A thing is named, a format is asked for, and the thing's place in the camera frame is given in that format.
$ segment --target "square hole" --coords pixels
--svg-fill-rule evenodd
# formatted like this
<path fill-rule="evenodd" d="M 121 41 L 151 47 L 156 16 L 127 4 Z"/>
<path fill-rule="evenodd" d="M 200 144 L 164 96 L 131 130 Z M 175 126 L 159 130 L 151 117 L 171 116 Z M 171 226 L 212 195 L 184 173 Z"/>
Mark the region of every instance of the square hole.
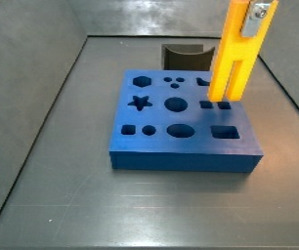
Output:
<path fill-rule="evenodd" d="M 217 139 L 240 139 L 235 126 L 211 126 L 211 133 Z"/>
<path fill-rule="evenodd" d="M 123 135 L 132 136 L 136 134 L 136 126 L 135 125 L 123 125 Z"/>
<path fill-rule="evenodd" d="M 231 109 L 229 102 L 217 102 L 216 104 L 220 109 Z"/>
<path fill-rule="evenodd" d="M 200 101 L 201 108 L 213 108 L 211 101 Z"/>

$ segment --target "star-shaped hole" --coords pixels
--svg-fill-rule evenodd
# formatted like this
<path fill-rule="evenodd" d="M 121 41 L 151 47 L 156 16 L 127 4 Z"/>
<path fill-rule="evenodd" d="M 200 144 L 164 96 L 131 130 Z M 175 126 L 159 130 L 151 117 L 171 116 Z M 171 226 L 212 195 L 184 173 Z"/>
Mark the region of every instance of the star-shaped hole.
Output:
<path fill-rule="evenodd" d="M 149 96 L 143 98 L 133 96 L 133 101 L 128 103 L 128 105 L 133 105 L 137 108 L 137 111 L 143 111 L 145 106 L 152 106 L 152 103 L 149 102 Z"/>

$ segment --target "foam block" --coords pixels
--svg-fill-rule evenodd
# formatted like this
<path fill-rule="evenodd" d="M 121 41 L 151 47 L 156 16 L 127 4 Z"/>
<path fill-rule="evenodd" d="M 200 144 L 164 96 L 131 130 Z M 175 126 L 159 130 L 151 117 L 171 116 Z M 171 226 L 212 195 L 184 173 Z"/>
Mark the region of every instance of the foam block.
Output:
<path fill-rule="evenodd" d="M 252 172 L 264 156 L 240 102 L 211 103 L 211 72 L 128 70 L 109 144 L 116 169 Z"/>

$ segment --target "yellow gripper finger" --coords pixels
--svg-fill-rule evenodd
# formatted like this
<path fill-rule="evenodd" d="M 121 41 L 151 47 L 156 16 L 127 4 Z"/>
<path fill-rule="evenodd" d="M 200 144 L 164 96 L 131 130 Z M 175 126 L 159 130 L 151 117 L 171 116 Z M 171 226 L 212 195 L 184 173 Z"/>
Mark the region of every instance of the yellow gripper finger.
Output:
<path fill-rule="evenodd" d="M 212 102 L 220 102 L 224 94 L 228 100 L 240 101 L 276 6 L 277 0 L 273 0 L 257 34 L 253 37 L 244 37 L 241 28 L 248 13 L 249 0 L 231 0 L 209 84 L 209 100 Z"/>

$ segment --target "gray wall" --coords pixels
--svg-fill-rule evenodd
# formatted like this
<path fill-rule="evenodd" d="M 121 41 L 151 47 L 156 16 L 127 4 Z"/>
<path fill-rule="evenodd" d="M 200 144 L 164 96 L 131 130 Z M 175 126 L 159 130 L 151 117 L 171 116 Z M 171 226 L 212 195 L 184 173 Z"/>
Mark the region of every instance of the gray wall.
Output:
<path fill-rule="evenodd" d="M 299 105 L 299 1 L 280 0 L 261 56 Z"/>
<path fill-rule="evenodd" d="M 0 208 L 87 40 L 64 0 L 0 0 Z"/>
<path fill-rule="evenodd" d="M 88 35 L 219 37 L 229 0 L 69 0 Z"/>

